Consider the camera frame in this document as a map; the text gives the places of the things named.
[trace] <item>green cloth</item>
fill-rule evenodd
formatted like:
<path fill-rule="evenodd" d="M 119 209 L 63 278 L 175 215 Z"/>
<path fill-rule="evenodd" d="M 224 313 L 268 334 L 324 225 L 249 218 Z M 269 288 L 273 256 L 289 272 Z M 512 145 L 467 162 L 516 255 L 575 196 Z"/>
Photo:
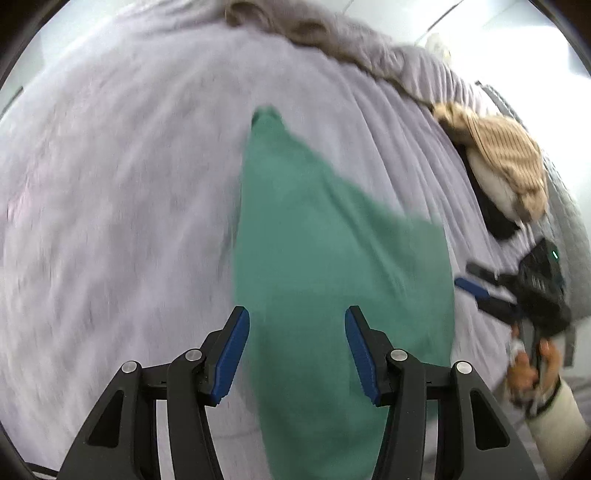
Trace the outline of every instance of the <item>green cloth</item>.
<path fill-rule="evenodd" d="M 423 362 L 449 366 L 452 272 L 443 229 L 400 218 L 292 137 L 273 109 L 254 118 L 244 156 L 235 294 L 275 480 L 363 480 L 387 408 L 365 397 L 345 310 Z"/>

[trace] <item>gray blanket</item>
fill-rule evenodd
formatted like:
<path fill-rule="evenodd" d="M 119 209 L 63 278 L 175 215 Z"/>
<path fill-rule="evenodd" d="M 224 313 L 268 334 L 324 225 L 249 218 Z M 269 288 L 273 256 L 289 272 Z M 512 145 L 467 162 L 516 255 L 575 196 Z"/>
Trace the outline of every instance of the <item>gray blanket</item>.
<path fill-rule="evenodd" d="M 252 25 L 317 47 L 338 61 L 354 63 L 377 79 L 391 82 L 417 102 L 441 100 L 469 105 L 474 111 L 497 113 L 480 89 L 467 86 L 442 62 L 424 51 L 395 46 L 392 39 L 363 23 L 347 19 L 301 0 L 225 0 L 230 25 Z M 428 79 L 417 76 L 427 70 Z"/>
<path fill-rule="evenodd" d="M 406 85 L 491 105 L 424 50 L 372 41 L 401 59 Z M 260 105 L 393 212 L 442 224 L 454 273 L 467 260 L 515 267 L 532 245 L 529 232 L 503 244 L 488 234 L 448 137 L 390 82 L 231 28 L 217 2 L 135 8 L 44 71 L 0 123 L 0 416 L 26 460 L 59 467 L 123 362 L 170 362 L 226 320 L 242 150 Z M 456 296 L 450 361 L 493 385 L 508 335 Z M 209 418 L 225 478 L 268 479 L 242 370 Z"/>

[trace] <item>wrinkled fabric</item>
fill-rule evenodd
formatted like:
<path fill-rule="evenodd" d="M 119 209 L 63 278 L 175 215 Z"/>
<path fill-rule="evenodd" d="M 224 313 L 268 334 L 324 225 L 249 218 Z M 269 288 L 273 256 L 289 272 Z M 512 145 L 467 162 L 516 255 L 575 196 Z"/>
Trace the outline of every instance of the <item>wrinkled fabric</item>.
<path fill-rule="evenodd" d="M 245 361 L 271 472 L 364 480 L 388 409 L 363 393 L 345 311 L 358 305 L 396 348 L 449 365 L 454 292 L 443 229 L 393 215 L 344 181 L 272 108 L 255 113 L 241 190 L 234 288 L 250 312 Z"/>
<path fill-rule="evenodd" d="M 434 89 L 413 51 L 406 74 Z M 455 82 L 439 97 L 477 95 Z M 260 105 L 374 201 L 443 225 L 453 274 L 468 260 L 515 268 L 533 245 L 527 231 L 502 245 L 488 234 L 447 135 L 390 83 L 231 28 L 221 4 L 132 9 L 43 71 L 0 122 L 0 420 L 27 461 L 59 467 L 125 361 L 170 362 L 225 323 Z M 466 294 L 455 308 L 451 360 L 492 385 L 508 329 Z M 225 478 L 269 479 L 242 367 L 208 414 Z"/>

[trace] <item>beige knit fabric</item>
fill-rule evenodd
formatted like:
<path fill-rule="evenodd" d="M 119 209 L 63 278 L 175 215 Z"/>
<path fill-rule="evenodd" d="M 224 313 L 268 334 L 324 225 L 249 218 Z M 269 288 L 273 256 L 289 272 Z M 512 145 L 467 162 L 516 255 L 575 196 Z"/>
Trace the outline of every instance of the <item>beige knit fabric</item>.
<path fill-rule="evenodd" d="M 515 120 L 502 115 L 477 116 L 458 103 L 438 103 L 433 116 L 450 138 L 477 147 L 485 163 L 517 194 L 531 220 L 546 212 L 546 173 L 540 147 Z"/>

